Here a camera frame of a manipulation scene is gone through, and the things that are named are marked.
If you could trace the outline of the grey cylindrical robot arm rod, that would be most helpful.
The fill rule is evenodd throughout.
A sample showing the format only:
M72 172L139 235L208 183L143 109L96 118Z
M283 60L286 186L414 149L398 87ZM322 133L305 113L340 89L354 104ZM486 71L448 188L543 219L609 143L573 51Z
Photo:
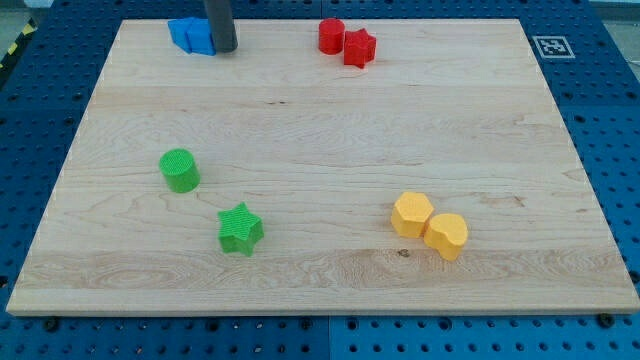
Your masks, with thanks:
M217 53L232 53L238 47L230 0L204 0L205 12Z

